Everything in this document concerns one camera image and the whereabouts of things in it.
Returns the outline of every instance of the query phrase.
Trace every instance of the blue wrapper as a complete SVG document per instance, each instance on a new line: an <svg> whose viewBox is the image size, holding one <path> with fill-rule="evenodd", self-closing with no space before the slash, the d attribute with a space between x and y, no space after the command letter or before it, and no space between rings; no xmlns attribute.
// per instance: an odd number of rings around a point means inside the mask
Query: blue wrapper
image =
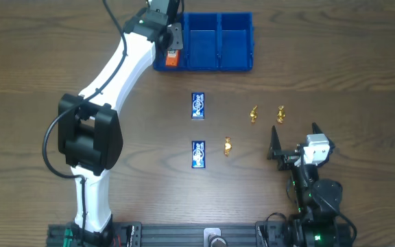
<svg viewBox="0 0 395 247"><path fill-rule="evenodd" d="M205 94L192 93L191 94L191 118L204 119L205 118Z"/></svg>
<svg viewBox="0 0 395 247"><path fill-rule="evenodd" d="M191 168L205 168L205 141L192 141Z"/></svg>

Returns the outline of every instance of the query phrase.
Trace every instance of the wooden surface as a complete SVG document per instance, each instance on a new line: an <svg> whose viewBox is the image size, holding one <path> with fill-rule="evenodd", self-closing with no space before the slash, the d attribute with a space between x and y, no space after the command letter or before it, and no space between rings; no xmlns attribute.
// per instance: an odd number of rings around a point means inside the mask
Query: wooden surface
<svg viewBox="0 0 395 247"><path fill-rule="evenodd" d="M144 1L111 6L124 22ZM265 158L285 105L284 148L304 141L313 121L336 143L320 176L343 185L356 245L395 245L395 0L188 0L186 10L253 12L254 68L143 74L120 114L115 220L253 223L296 213L289 173ZM48 224L73 219L74 182L47 170L41 142L62 94L88 85L118 40L101 1L0 0L0 246L44 246ZM206 93L204 121L190 120L193 91ZM69 172L56 137L51 161ZM194 139L206 140L205 170L191 169Z"/></svg>

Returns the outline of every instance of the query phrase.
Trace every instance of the blue bin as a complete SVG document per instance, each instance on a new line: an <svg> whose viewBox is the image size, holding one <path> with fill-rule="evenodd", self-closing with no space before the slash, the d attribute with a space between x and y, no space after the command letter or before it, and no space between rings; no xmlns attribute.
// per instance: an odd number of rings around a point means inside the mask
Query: blue bin
<svg viewBox="0 0 395 247"><path fill-rule="evenodd" d="M184 13L184 49L176 68L157 54L157 71L249 71L254 65L252 13Z"/></svg>

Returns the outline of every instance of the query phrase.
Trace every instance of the gold candy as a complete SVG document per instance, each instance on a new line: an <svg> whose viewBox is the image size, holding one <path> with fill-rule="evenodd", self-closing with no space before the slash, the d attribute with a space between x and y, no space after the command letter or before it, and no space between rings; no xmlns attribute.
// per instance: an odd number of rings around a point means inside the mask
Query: gold candy
<svg viewBox="0 0 395 247"><path fill-rule="evenodd" d="M225 156L228 157L231 151L231 138L230 137L225 137Z"/></svg>
<svg viewBox="0 0 395 247"><path fill-rule="evenodd" d="M283 119L286 117L285 113L285 106L279 106L278 107L278 114L277 114L277 122L279 124L283 123Z"/></svg>
<svg viewBox="0 0 395 247"><path fill-rule="evenodd" d="M251 110L250 117L251 117L251 123L255 124L255 119L257 118L257 107L259 106L254 106L254 108Z"/></svg>

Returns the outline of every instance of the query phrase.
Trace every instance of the wood grain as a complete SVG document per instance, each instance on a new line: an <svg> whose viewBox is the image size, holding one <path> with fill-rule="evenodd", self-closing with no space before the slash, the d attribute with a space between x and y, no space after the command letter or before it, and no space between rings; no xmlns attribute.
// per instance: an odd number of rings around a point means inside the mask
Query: wood grain
<svg viewBox="0 0 395 247"><path fill-rule="evenodd" d="M144 4L110 1L121 22ZM253 12L254 69L144 73L120 115L115 219L255 222L296 213L285 195L289 174L265 159L283 104L284 148L303 141L313 121L336 143L320 176L344 186L356 245L395 245L395 0L189 0L187 11ZM41 142L62 94L89 84L118 40L100 1L0 0L0 246L44 246L47 225L75 215L74 182L47 171ZM190 120L193 91L206 93L204 121ZM194 139L206 140L205 170L190 168ZM49 153L69 172L56 133Z"/></svg>

